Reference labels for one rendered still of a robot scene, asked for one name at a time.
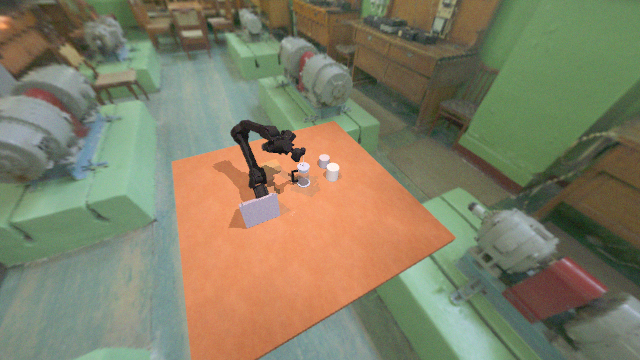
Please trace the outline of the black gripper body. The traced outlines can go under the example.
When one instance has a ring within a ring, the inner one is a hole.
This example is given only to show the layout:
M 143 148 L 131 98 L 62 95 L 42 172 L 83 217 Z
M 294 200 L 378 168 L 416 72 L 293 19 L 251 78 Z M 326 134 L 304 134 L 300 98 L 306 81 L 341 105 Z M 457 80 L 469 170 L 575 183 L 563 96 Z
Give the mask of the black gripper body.
M 303 151 L 300 150 L 299 148 L 291 148 L 291 150 L 289 151 L 292 153 L 291 155 L 291 159 L 294 160 L 295 162 L 299 162 L 300 158 L 303 154 Z M 279 152 L 278 154 L 281 155 L 282 153 L 284 153 L 285 155 L 288 155 L 289 152 Z

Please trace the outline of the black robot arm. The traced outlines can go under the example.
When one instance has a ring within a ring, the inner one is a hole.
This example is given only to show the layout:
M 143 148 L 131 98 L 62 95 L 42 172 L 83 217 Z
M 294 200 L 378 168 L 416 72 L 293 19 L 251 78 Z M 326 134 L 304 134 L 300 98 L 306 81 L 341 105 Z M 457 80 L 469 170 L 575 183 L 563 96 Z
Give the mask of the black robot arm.
M 269 195 L 269 192 L 267 187 L 265 187 L 265 184 L 267 184 L 267 178 L 264 168 L 260 168 L 258 166 L 248 143 L 248 133 L 250 130 L 259 133 L 262 138 L 268 140 L 266 143 L 262 144 L 262 150 L 269 153 L 289 152 L 292 148 L 292 142 L 296 138 L 296 135 L 290 130 L 282 130 L 280 133 L 276 126 L 264 126 L 250 120 L 240 121 L 230 131 L 233 140 L 239 144 L 249 167 L 250 179 L 248 186 L 250 189 L 253 188 L 256 199 L 258 199 Z

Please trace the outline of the grey cylinder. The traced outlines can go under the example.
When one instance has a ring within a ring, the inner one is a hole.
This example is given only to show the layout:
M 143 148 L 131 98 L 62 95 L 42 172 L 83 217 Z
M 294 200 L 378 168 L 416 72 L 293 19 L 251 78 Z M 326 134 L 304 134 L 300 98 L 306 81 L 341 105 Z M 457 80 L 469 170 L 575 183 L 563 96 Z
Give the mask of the grey cylinder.
M 326 169 L 329 164 L 330 157 L 326 154 L 322 154 L 319 156 L 319 167 Z

